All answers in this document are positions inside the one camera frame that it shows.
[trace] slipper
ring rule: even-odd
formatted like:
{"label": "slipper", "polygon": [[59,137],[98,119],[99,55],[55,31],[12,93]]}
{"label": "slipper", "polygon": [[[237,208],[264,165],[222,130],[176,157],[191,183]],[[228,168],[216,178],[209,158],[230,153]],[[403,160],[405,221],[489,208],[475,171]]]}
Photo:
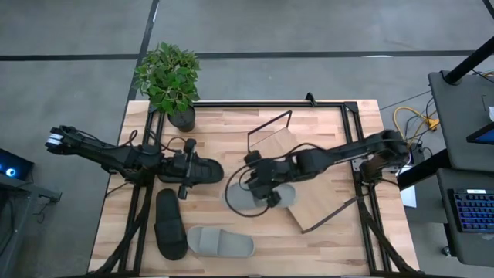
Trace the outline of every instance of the slipper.
{"label": "slipper", "polygon": [[[267,200],[254,198],[248,190],[247,184],[236,183],[228,188],[228,202],[234,209],[256,209],[265,208],[268,205]],[[287,208],[296,202],[296,190],[292,185],[282,184],[276,186],[274,191],[278,192],[281,200],[275,208]],[[225,193],[222,194],[222,203],[228,207],[225,200]]]}
{"label": "slipper", "polygon": [[156,196],[157,247],[166,259],[177,260],[187,253],[187,235],[180,216],[180,207],[175,192],[163,189]]}
{"label": "slipper", "polygon": [[[198,158],[191,164],[189,182],[192,185],[216,183],[221,181],[224,176],[223,167],[219,162],[209,158]],[[158,175],[157,177],[164,183],[182,183],[184,180],[180,177],[170,177],[167,175]]]}
{"label": "slipper", "polygon": [[202,256],[248,258],[254,254],[252,237],[224,229],[195,226],[188,230],[188,245]]}

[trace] wooden table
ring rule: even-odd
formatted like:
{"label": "wooden table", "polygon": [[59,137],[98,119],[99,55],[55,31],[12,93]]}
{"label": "wooden table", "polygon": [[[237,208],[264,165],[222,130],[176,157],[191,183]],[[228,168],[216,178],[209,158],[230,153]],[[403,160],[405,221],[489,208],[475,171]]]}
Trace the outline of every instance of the wooden table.
{"label": "wooden table", "polygon": [[[384,129],[376,100],[355,100],[358,103],[364,135]],[[120,143],[125,142],[132,130],[139,135],[134,142],[142,141],[147,116],[147,101],[131,101],[123,123]],[[293,111],[289,131],[298,142],[311,142],[323,147],[336,147],[346,143],[342,117],[334,108],[197,108],[196,128],[181,134],[168,122],[164,125],[162,141],[171,137],[193,137],[197,140],[198,154],[222,163],[225,178],[218,184],[197,185],[189,190],[188,199],[180,201],[181,215],[186,229],[194,225],[211,225],[251,235],[255,241],[255,254],[248,259],[219,259],[201,257],[191,250],[178,261],[166,260],[158,251],[154,234],[156,194],[163,188],[178,189],[178,185],[163,184],[156,179],[153,202],[147,227],[146,243],[140,269],[141,275],[150,276],[329,276],[365,275],[368,266],[360,227],[358,209],[352,204],[315,231],[302,235],[300,227],[286,208],[270,209],[256,219],[246,219],[226,208],[219,197],[224,191],[227,177],[244,165],[247,132],[280,115]],[[269,125],[255,134],[251,141],[267,137],[282,128],[286,122]],[[357,138],[352,126],[353,138]],[[180,141],[171,144],[181,148]],[[323,173],[330,180],[342,202],[355,196],[354,182],[348,163],[328,168]],[[123,183],[121,177],[110,179],[108,190]],[[418,269],[413,242],[398,187],[381,183],[377,186],[384,231],[394,248],[407,263]],[[127,221],[132,188],[123,187],[112,193],[104,202],[100,226],[94,243],[89,270],[101,266],[122,239]],[[130,246],[127,268],[131,268],[135,255],[135,242]],[[373,236],[374,254],[378,269],[381,258],[377,240]]]}

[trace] concrete floor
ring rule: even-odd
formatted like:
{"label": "concrete floor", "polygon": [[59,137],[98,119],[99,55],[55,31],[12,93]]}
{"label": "concrete floor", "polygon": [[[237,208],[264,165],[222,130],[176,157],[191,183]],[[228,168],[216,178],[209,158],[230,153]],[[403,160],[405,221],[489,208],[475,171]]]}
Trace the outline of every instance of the concrete floor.
{"label": "concrete floor", "polygon": [[[1,55],[138,53],[151,0],[2,0]],[[162,0],[150,48],[160,41],[196,52],[476,49],[494,21],[480,0]],[[201,61],[202,99],[378,99],[388,107],[428,90],[427,74],[463,56]],[[81,158],[48,153],[49,129],[68,124],[116,143],[135,61],[0,62],[0,147],[36,163],[36,181],[63,192],[33,216],[16,277],[86,271],[108,175]],[[494,68],[488,59],[477,70]],[[400,105],[423,110],[430,93]],[[411,115],[399,115],[403,126]],[[415,123],[410,131],[418,126]],[[441,130],[422,140],[444,148]],[[494,269],[445,258],[441,225],[409,219],[426,273],[492,276]]]}

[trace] keyboard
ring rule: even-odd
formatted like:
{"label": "keyboard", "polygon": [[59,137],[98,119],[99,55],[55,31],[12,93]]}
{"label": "keyboard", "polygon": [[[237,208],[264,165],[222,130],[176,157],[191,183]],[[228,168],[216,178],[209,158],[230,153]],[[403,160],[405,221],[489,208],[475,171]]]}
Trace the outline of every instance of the keyboard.
{"label": "keyboard", "polygon": [[494,190],[453,191],[460,232],[494,233]]}

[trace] black plant pot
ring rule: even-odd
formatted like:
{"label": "black plant pot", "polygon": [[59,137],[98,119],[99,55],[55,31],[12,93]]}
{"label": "black plant pot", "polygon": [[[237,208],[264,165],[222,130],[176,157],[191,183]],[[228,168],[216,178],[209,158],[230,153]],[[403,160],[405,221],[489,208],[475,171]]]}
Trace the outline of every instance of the black plant pot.
{"label": "black plant pot", "polygon": [[195,110],[188,107],[186,111],[175,111],[175,115],[168,114],[168,120],[181,132],[189,132],[195,127]]}

